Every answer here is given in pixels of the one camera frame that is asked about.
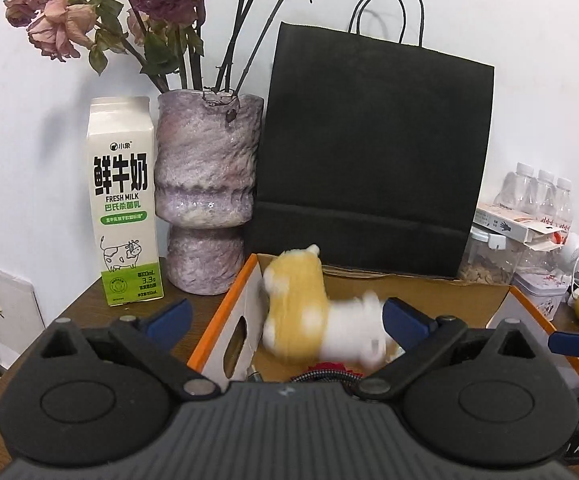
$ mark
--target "stuffed animal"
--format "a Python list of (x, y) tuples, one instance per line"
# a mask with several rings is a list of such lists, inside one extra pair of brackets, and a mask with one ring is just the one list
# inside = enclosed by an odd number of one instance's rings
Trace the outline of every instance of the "stuffed animal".
[(266, 348), (284, 360), (360, 362), (376, 368), (395, 345), (383, 327), (383, 303), (374, 292), (350, 301), (329, 301), (319, 249), (282, 253), (265, 270), (269, 315)]

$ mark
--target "open box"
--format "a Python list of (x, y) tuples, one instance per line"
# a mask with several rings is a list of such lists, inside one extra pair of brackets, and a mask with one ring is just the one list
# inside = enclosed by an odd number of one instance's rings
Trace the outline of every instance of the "open box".
[[(285, 363), (259, 346), (269, 310), (262, 274), (274, 256), (252, 254), (209, 323), (188, 365), (226, 389), (246, 379), (254, 364), (265, 381), (283, 382), (316, 362)], [(514, 286), (375, 274), (323, 267), (330, 300), (360, 297), (373, 290), (379, 298), (398, 297), (427, 316), (459, 317), (472, 328), (494, 328), (507, 317), (520, 319), (547, 350), (556, 329)], [(570, 387), (579, 386), (579, 359), (549, 354)], [(346, 364), (359, 370), (355, 364)]]

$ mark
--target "brown table surface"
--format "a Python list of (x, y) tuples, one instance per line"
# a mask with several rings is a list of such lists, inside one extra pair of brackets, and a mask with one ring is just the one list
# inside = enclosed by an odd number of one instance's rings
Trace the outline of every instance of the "brown table surface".
[[(81, 327), (100, 327), (107, 326), (113, 319), (123, 316), (125, 314), (133, 314), (134, 316), (144, 317), (153, 314), (160, 308), (172, 304), (176, 300), (189, 298), (194, 305), (194, 320), (191, 330), (183, 338), (182, 341), (176, 345), (172, 354), (183, 362), (186, 362), (193, 349), (199, 342), (205, 328), (209, 321), (214, 316), (223, 296), (194, 296), (186, 294), (173, 286), (165, 277), (164, 293), (162, 300), (147, 301), (143, 303), (131, 303), (128, 305), (110, 307), (107, 305), (102, 290), (100, 280), (88, 288), (73, 304), (71, 304), (62, 314), (71, 318), (77, 325)], [(566, 305), (562, 305), (554, 319), (554, 325), (559, 330), (568, 332), (579, 332), (579, 322), (573, 316), (572, 309)], [(0, 379), (0, 396), (6, 388), (7, 383), (15, 375), (16, 370), (24, 361), (24, 354), (21, 359), (18, 359), (13, 367)], [(0, 437), (0, 470), (3, 469), (10, 461), (10, 456), (5, 449), (5, 446)]]

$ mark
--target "white booklet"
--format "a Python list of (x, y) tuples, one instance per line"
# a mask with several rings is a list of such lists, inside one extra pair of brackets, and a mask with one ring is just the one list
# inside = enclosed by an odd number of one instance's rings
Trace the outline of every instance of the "white booklet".
[(34, 287), (0, 270), (0, 364), (9, 368), (44, 329)]

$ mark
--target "vase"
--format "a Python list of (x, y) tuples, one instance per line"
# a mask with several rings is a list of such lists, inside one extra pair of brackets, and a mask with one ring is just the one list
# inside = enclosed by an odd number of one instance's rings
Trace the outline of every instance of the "vase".
[(166, 272), (178, 288), (214, 295), (242, 266), (239, 226), (252, 218), (264, 101), (175, 90), (159, 97), (156, 214), (172, 225)]

